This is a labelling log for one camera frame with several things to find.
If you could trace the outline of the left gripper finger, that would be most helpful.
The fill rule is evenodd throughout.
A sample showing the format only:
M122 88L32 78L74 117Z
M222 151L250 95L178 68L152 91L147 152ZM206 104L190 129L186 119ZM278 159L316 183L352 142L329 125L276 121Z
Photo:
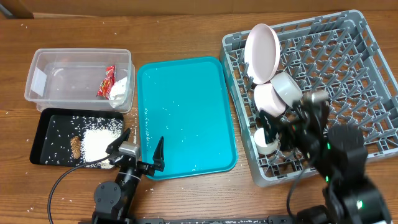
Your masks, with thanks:
M127 130L125 130L125 132L123 132L122 135L120 135L120 137L115 139L113 142L111 142L107 146L106 153L112 154L113 152L118 152L121 144L125 141L128 141L130 133L131 133L131 129L127 128Z
M159 142L157 144L157 147L154 151L154 155L153 155L153 166L155 170L164 171L165 168L165 161L164 161L164 137L162 136L159 139Z

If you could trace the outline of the white cup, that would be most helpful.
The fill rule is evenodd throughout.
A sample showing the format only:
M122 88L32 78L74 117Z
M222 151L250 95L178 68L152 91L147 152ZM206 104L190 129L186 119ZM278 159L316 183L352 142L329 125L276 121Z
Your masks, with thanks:
M264 128L259 128L254 133L254 142L258 153L262 155L269 155L275 152L279 145L279 140L276 139L271 143L266 143Z

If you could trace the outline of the pile of rice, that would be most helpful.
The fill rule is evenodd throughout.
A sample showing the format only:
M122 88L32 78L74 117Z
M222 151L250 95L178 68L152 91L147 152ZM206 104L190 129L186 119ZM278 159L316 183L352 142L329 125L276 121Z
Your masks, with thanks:
M83 162L93 162L106 157L107 146L121 135L120 129L89 129L81 142Z

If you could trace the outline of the small pink bowl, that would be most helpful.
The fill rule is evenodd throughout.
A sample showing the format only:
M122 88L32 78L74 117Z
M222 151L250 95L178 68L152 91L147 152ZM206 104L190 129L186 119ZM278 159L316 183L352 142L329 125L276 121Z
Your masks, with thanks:
M282 115L286 107L270 83L255 87L254 102L258 111L265 111L273 117Z

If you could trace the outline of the grey bowl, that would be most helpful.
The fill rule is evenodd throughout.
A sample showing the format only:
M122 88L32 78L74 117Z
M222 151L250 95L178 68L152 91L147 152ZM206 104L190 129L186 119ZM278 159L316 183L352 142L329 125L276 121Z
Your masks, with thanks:
M278 73L271 79L271 84L279 97L289 107L293 107L295 101L299 101L303 94L295 80L286 72Z

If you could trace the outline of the brown food scrap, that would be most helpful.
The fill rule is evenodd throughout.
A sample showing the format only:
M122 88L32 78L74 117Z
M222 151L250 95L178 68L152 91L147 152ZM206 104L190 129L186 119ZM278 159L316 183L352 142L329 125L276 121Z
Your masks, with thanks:
M72 150L72 156L74 159L79 159L81 156L81 144L80 144L80 138L78 136L74 136L70 140L70 145L71 145L71 150Z

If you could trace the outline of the white plastic wrap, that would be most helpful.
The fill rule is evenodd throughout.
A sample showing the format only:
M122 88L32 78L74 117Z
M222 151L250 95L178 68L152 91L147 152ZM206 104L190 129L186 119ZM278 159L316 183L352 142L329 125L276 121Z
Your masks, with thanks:
M123 104L125 99L125 93L127 92L126 86L127 86L126 77L117 81L113 85L109 93L109 104L111 105L112 108L117 108L118 106L121 106Z

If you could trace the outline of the large white plate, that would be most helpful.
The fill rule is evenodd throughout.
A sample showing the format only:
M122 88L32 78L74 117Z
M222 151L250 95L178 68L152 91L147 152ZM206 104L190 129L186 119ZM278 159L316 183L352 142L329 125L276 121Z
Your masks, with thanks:
M266 24L255 25L246 40L244 61L248 64L247 74L253 83L268 82L276 73L280 60L279 38Z

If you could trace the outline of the red foil snack wrapper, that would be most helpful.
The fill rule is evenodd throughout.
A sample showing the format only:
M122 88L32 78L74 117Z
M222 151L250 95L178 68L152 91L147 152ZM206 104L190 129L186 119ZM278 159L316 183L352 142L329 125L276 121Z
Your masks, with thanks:
M109 99L111 89L115 83L115 71L115 65L111 65L105 69L105 78L101 82L96 96L101 96L106 100Z

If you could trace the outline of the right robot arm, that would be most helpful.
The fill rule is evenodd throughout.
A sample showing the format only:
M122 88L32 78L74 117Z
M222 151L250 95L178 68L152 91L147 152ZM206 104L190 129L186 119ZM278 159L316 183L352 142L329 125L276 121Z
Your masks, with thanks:
M291 122L260 111L265 140L298 149L327 186L323 205L298 213L286 206L292 223L392 223L382 193L365 174L368 150L362 132L347 124L328 128L327 100L300 100L293 106L297 117Z

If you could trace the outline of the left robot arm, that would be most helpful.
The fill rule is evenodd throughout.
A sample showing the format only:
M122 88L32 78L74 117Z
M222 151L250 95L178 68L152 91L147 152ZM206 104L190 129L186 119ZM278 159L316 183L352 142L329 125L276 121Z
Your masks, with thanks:
M141 176L153 176L165 168L164 137L159 139L150 164L140 160L140 146L127 141L130 132L130 129L125 130L106 148L109 163L118 167L119 172L114 181L103 182L95 189L92 223L135 223L129 210Z

